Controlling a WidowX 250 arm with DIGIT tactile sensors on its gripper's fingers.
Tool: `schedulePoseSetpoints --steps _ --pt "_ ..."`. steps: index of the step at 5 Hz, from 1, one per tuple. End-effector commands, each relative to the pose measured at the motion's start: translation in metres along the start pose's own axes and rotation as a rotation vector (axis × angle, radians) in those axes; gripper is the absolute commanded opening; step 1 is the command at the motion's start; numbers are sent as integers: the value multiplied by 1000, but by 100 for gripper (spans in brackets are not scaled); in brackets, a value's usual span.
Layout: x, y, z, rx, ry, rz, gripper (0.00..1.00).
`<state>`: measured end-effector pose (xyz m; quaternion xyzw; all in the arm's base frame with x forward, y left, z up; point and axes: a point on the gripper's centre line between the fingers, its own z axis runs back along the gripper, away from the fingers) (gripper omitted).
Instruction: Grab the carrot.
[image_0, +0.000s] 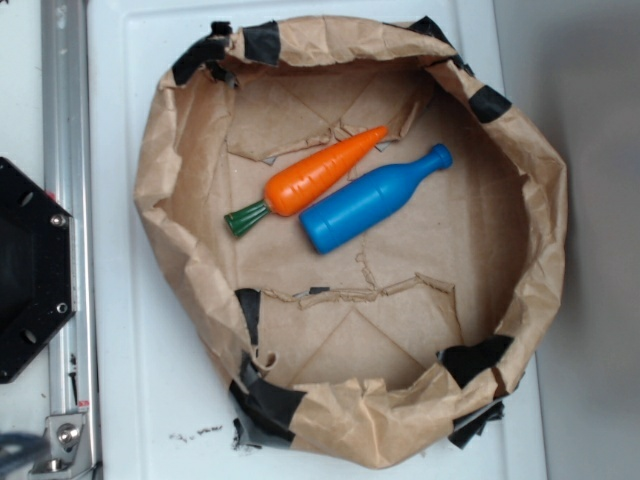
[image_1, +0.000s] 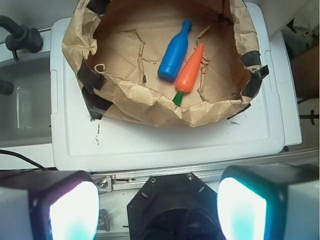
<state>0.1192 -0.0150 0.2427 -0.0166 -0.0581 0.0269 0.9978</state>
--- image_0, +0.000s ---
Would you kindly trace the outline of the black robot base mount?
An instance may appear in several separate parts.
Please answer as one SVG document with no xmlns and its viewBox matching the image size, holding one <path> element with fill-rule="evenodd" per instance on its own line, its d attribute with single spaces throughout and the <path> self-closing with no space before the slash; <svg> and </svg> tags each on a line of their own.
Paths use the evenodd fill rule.
<svg viewBox="0 0 640 480">
<path fill-rule="evenodd" d="M 72 217 L 1 159 L 1 382 L 13 382 L 75 313 Z"/>
</svg>

